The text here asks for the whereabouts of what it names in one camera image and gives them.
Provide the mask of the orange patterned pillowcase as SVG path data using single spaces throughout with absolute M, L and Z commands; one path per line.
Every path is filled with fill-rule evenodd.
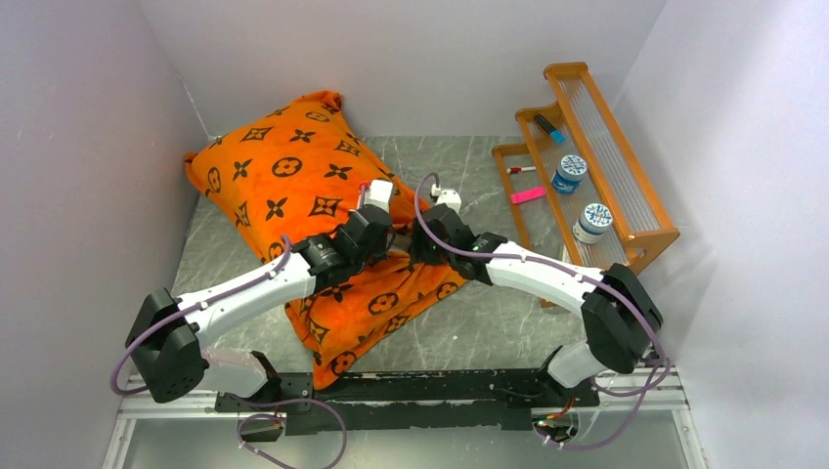
M 262 262 L 276 259 L 287 242 L 343 224 L 361 186 L 375 179 L 393 183 L 397 236 L 409 235 L 427 208 L 352 131 L 333 91 L 302 96 L 217 138 L 189 153 L 184 168 Z M 288 302 L 286 316 L 314 357 L 314 387 L 333 384 L 371 347 L 462 285 L 450 267 L 413 264 L 396 249 L 354 277 Z

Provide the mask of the orange wooden rack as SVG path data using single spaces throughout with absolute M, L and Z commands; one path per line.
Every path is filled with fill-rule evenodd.
M 544 70 L 554 100 L 515 114 L 519 143 L 493 148 L 520 243 L 535 248 L 529 208 L 551 227 L 559 259 L 642 272 L 679 230 L 584 63 Z

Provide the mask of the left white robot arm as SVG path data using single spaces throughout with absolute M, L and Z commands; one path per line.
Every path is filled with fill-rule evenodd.
M 239 277 L 175 298 L 149 294 L 128 334 L 126 351 L 158 404 L 191 391 L 233 394 L 255 410 L 283 396 L 282 380 L 260 352 L 215 348 L 234 327 L 285 303 L 334 288 L 383 258 L 392 219 L 372 204 L 349 213 L 332 234 L 309 236 L 275 260 Z

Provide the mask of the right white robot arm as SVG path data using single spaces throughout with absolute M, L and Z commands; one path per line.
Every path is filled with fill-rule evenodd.
M 632 373 L 656 345 L 661 313 L 627 266 L 576 266 L 497 234 L 474 234 L 445 204 L 415 215 L 413 255 L 419 261 L 545 299 L 582 321 L 585 338 L 556 348 L 541 367 L 537 389 L 547 404 L 562 405 L 577 385 L 603 371 Z

